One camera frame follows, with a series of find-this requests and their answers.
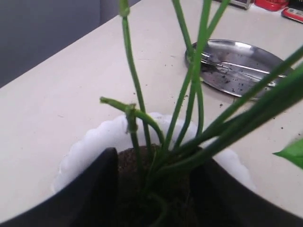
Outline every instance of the stainless steel tray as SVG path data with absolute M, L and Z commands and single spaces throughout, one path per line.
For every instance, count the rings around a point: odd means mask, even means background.
M 269 72 L 282 62 L 280 58 L 270 52 L 249 44 L 232 40 L 209 40 L 204 52 L 216 55 L 220 61 L 230 62 Z M 187 53 L 185 53 L 185 59 L 188 64 Z M 291 70 L 292 69 L 288 69 L 283 74 L 287 76 Z M 259 81 L 258 79 L 252 79 L 251 77 L 242 74 L 241 69 L 235 69 L 235 71 L 232 70 L 227 73 L 223 73 L 222 71 L 217 70 L 215 67 L 211 68 L 202 64 L 201 71 L 201 76 L 206 84 L 220 91 L 238 97 L 245 94 Z M 262 79 L 265 74 L 256 73 L 252 76 Z M 281 78 L 278 78 L 274 81 L 274 83 L 278 84 L 280 80 Z M 252 99 L 258 100 L 270 89 L 272 89 L 272 87 L 264 88 Z

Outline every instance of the white pot liner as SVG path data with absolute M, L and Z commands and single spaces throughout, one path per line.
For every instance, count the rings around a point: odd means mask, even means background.
M 165 135 L 169 128 L 171 115 L 150 113 L 150 116 L 157 122 Z M 183 120 L 177 120 L 170 148 L 174 146 L 183 123 Z M 144 146 L 146 143 L 142 121 L 138 119 L 137 124 L 139 144 L 140 146 Z M 131 148 L 132 142 L 130 135 L 126 133 L 126 127 L 127 121 L 125 115 L 121 115 L 112 121 L 101 123 L 96 129 L 89 130 L 82 140 L 72 145 L 70 152 L 63 158 L 60 163 L 59 173 L 52 184 L 52 191 L 56 193 L 68 185 L 106 148 L 115 147 L 118 152 Z M 196 130 L 197 126 L 191 122 L 183 142 L 192 139 L 196 134 Z M 158 144 L 157 134 L 151 127 L 150 134 L 151 142 Z M 254 192 L 256 191 L 256 186 L 252 181 L 248 169 L 240 162 L 238 155 L 234 151 L 225 149 L 217 154 L 214 159 L 241 184 Z

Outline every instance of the green leaf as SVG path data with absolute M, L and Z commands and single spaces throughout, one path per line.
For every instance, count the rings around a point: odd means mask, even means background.
M 274 155 L 283 157 L 303 169 L 303 139 L 294 142 Z

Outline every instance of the metal tray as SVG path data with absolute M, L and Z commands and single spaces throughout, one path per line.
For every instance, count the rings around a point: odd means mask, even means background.
M 280 58 L 263 49 L 232 40 L 209 40 L 204 52 L 216 55 L 220 61 L 269 72 L 282 62 Z M 187 53 L 185 53 L 185 60 L 188 64 Z M 212 69 L 204 64 L 202 64 L 201 71 L 203 82 L 233 96 L 241 97 L 251 87 L 258 83 L 258 80 L 252 79 L 244 74 L 237 73 L 235 71 L 222 73 L 216 68 Z M 292 69 L 288 69 L 283 74 L 287 76 L 291 71 Z M 262 79 L 265 75 L 256 73 L 252 76 Z M 278 78 L 274 83 L 278 84 L 280 80 L 281 79 Z M 272 87 L 265 87 L 262 91 L 256 94 L 252 100 L 258 100 L 270 89 L 272 89 Z

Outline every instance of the soil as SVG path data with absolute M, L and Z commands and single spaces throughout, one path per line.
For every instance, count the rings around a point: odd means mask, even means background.
M 146 147 L 140 147 L 144 168 L 148 168 Z M 112 227 L 148 227 L 160 215 L 157 203 L 140 199 L 136 156 L 133 149 L 118 155 L 119 189 Z M 168 214 L 162 226 L 199 226 L 193 199 L 189 190 L 189 177 L 165 179 L 155 189 L 168 204 Z

